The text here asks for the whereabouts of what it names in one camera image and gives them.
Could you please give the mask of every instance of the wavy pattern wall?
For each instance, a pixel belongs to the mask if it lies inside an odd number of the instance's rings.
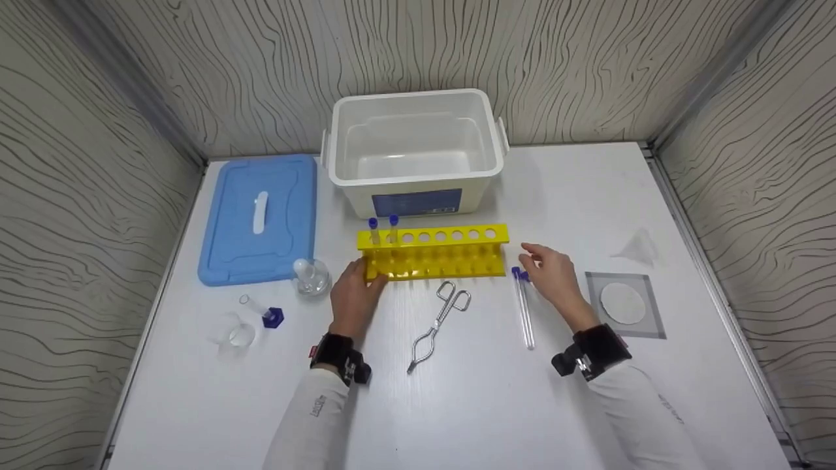
[[[40,3],[0,3],[0,468],[91,464],[198,181]]]
[[[662,161],[805,457],[836,462],[836,3],[796,2]]]
[[[208,156],[317,151],[347,95],[474,87],[512,144],[643,140],[757,0],[93,0]]]

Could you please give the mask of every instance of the table surface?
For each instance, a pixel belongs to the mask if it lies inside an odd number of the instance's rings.
[[[327,298],[299,298],[289,281],[207,287],[197,264],[223,162],[206,173],[165,287],[118,428],[110,470],[260,468],[308,351],[331,319]],[[358,256],[364,221],[321,168],[315,255],[339,276]],[[510,271],[519,243],[568,253],[584,272],[650,276],[667,340],[625,338],[635,360],[685,420],[710,468],[788,468],[772,429],[635,143],[513,148],[478,212],[405,219],[403,227],[506,223]],[[659,251],[653,268],[613,258],[640,228]],[[453,311],[436,352],[406,374],[412,340],[432,325],[439,279],[390,283],[363,352],[374,368],[346,409],[348,438],[332,467],[623,468],[614,434],[579,374],[549,361],[571,342],[537,295],[537,348],[526,350],[512,278],[454,279],[473,296]],[[210,318],[241,311],[249,294],[281,307],[277,330],[259,329],[247,355],[217,357]],[[245,316],[259,325],[255,314]]]

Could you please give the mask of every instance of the black wrist strap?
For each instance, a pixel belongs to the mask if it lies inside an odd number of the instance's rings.
[[[572,374],[577,366],[584,379],[591,381],[610,366],[633,358],[627,345],[608,324],[579,331],[572,339],[573,345],[552,358],[552,366],[560,375]]]
[[[351,386],[351,381],[365,384],[371,378],[371,367],[363,362],[363,355],[354,350],[354,341],[348,336],[323,335],[311,360],[311,367],[317,364],[336,367],[339,378],[347,386]]]

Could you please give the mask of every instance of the yellow test tube rack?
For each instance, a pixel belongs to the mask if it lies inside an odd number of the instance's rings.
[[[429,278],[475,278],[504,276],[500,245],[508,243],[505,224],[460,227],[402,228],[397,240],[390,231],[357,232],[357,249],[366,258],[367,280],[383,273],[393,281]]]

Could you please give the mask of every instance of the left hand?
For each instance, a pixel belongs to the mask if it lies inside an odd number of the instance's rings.
[[[348,336],[355,347],[365,336],[383,287],[389,281],[381,274],[369,286],[365,283],[365,258],[349,263],[331,289],[331,311],[334,321],[329,333]]]

